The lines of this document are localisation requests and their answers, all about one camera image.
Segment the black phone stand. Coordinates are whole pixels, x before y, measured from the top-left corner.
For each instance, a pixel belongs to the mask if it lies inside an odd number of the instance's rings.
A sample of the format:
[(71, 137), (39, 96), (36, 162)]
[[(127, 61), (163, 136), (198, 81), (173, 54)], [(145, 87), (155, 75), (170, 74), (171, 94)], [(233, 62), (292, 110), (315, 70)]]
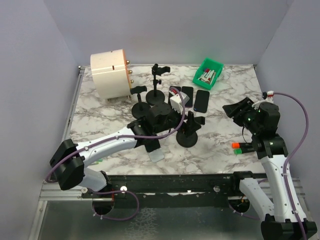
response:
[(162, 74), (170, 73), (170, 72), (171, 72), (171, 68), (169, 66), (160, 67), (157, 63), (155, 63), (151, 68), (151, 73), (153, 75), (153, 81), (152, 81), (153, 89), (150, 90), (145, 96), (146, 102), (149, 105), (154, 106), (155, 104), (162, 103), (165, 101), (164, 93), (159, 89), (157, 89), (157, 85), (162, 84), (162, 80), (157, 79), (157, 76), (161, 77)]
[(141, 98), (141, 93), (146, 92), (147, 87), (143, 86), (136, 86), (130, 89), (131, 95), (136, 95), (138, 102), (133, 105), (131, 109), (131, 114), (135, 119), (139, 119), (146, 115), (147, 111), (151, 108), (151, 106), (147, 102), (143, 102)]

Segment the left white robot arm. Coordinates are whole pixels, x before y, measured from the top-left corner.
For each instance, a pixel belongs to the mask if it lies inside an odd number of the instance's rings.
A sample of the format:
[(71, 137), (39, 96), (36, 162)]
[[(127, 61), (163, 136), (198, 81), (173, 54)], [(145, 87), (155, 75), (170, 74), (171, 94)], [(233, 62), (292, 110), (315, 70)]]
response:
[(140, 146), (150, 154), (161, 147), (160, 139), (173, 133), (183, 134), (195, 144), (196, 132), (204, 124), (205, 117), (195, 117), (192, 111), (176, 110), (165, 102), (156, 104), (144, 116), (113, 134), (80, 143), (64, 140), (49, 162), (51, 170), (45, 180), (49, 182), (54, 176), (63, 191), (81, 186), (101, 198), (106, 197), (110, 193), (111, 182), (104, 171), (89, 168), (93, 162)]

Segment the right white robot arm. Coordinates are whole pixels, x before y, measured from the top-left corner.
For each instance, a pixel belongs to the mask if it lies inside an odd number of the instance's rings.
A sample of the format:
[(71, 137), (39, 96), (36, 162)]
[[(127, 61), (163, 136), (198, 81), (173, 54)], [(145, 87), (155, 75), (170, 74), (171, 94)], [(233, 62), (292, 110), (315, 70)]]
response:
[(289, 153), (277, 134), (279, 107), (270, 100), (250, 98), (223, 107), (235, 124), (252, 134), (252, 147), (262, 164), (271, 192), (268, 197), (251, 172), (234, 172), (229, 189), (244, 194), (256, 211), (265, 240), (308, 240), (318, 229), (303, 211), (290, 173)]

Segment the silver edged black phone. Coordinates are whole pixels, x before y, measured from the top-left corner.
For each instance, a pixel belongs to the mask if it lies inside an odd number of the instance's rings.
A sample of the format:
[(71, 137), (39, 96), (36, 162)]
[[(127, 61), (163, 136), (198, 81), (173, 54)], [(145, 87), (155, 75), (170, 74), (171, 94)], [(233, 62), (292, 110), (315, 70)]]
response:
[(170, 86), (169, 87), (169, 93), (172, 94), (172, 95), (176, 95), (180, 91), (181, 91), (181, 87), (180, 86)]

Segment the purple edged black phone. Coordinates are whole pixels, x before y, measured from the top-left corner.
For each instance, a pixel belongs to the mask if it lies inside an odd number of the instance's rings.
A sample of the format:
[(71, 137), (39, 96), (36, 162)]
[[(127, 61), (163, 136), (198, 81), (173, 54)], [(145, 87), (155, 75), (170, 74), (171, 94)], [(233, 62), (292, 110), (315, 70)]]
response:
[(189, 97), (185, 107), (191, 108), (193, 106), (194, 88), (192, 86), (182, 86), (181, 91)]

